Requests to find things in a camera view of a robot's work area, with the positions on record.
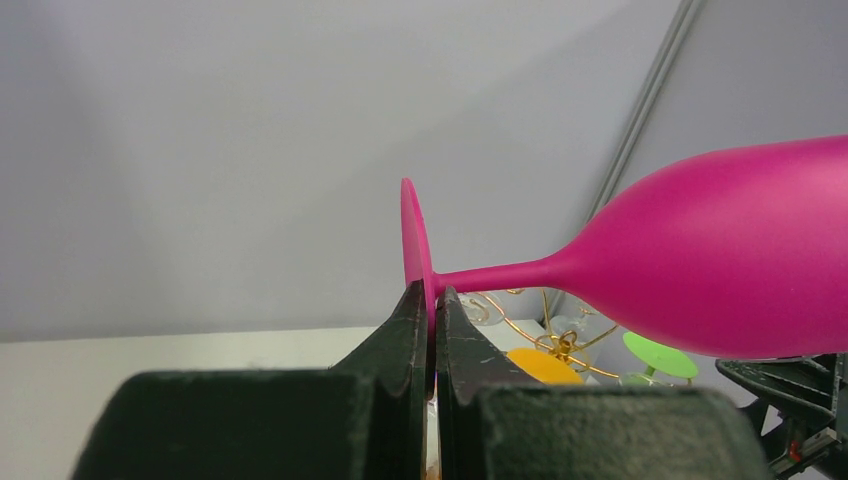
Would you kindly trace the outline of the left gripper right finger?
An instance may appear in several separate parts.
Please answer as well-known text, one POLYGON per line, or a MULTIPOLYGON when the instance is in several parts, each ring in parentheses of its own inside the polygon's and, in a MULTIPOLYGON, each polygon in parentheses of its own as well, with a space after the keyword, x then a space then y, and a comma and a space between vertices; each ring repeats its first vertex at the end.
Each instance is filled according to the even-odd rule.
POLYGON ((473 326, 457 293, 437 304, 445 479, 768 479, 747 418, 692 387, 550 386, 473 326))

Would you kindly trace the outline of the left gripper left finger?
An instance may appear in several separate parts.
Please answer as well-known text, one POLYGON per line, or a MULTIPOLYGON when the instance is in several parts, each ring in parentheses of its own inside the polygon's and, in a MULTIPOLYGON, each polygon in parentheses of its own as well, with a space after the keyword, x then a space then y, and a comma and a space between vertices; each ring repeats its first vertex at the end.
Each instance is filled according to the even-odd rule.
POLYGON ((147 371, 93 425, 76 479, 421 479, 427 313, 420 282, 337 364, 147 371))

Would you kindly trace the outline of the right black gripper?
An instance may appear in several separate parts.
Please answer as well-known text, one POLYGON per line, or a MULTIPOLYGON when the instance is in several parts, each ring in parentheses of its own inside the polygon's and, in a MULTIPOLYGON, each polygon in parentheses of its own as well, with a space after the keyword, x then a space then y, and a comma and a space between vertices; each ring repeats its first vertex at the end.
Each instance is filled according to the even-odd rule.
POLYGON ((810 468, 827 479, 847 478, 847 406, 838 407, 840 354, 764 362, 718 359, 715 367, 760 399, 741 411, 760 434, 760 445, 776 479, 792 479, 810 468), (781 422, 763 433, 770 408, 767 403, 781 412, 781 422), (807 423, 826 425, 810 427, 807 423))

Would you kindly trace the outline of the orange plastic goblet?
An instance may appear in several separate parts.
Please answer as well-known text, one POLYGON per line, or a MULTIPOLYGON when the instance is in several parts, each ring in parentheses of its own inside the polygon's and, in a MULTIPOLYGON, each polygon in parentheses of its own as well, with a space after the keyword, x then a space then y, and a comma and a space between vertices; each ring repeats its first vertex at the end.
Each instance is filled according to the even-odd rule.
POLYGON ((534 379, 548 385, 583 385, 582 377, 569 365, 548 353, 516 348, 507 358, 534 379))

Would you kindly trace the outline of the gold wire wine glass rack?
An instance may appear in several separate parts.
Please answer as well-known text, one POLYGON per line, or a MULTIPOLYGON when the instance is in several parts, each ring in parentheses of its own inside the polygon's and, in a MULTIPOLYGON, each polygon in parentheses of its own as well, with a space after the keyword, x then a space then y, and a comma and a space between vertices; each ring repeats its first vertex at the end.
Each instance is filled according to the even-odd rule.
POLYGON ((552 316, 549 312, 548 295, 544 291, 541 291, 540 294, 543 310, 541 321, 536 319, 512 320, 505 311, 504 321, 499 324, 480 327, 470 323, 481 329, 488 340, 505 355, 512 349, 530 348, 562 360, 582 377, 584 383, 589 381, 591 373, 601 375, 603 371, 593 365, 592 355, 588 350, 615 332, 617 327, 612 326, 600 336, 585 343, 577 341, 577 335, 574 331, 556 335, 550 325, 552 316))

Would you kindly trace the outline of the clear short wine glass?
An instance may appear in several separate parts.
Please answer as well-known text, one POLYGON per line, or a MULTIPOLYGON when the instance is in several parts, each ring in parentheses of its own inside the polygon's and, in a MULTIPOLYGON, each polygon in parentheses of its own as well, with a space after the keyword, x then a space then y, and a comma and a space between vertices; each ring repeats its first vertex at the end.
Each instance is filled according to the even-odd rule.
POLYGON ((577 341, 585 343, 607 331, 613 322, 582 300, 569 297, 550 319, 550 325, 554 334, 574 331, 577 341))

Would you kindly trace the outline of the pink plastic goblet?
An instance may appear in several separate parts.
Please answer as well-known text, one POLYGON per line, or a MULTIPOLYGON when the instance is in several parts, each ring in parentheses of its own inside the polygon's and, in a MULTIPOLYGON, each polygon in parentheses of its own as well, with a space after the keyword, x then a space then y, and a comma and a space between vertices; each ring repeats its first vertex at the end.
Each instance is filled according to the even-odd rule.
POLYGON ((415 186, 400 184, 404 277, 439 295, 570 293, 626 329, 710 357, 847 349, 847 138, 696 155, 615 196, 544 258, 438 273, 415 186))

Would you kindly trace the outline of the green plastic goblet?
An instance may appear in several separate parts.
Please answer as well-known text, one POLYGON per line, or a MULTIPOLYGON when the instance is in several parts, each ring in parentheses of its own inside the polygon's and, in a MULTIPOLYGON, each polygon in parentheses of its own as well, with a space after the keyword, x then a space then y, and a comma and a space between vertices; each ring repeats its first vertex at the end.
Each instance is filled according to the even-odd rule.
POLYGON ((699 374, 699 367, 683 351, 645 338, 634 332, 622 336, 626 349, 645 368, 641 372, 628 372, 618 376, 622 386, 691 386, 699 374))

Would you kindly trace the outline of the clear tall flute glass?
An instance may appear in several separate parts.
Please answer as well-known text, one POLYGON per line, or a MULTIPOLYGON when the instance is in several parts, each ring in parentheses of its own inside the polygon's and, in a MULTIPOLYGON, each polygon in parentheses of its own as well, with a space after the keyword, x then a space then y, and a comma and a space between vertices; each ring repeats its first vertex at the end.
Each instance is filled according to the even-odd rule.
POLYGON ((458 295, 461 305, 472 324, 493 326, 506 316, 500 299, 492 292, 470 292, 458 295))

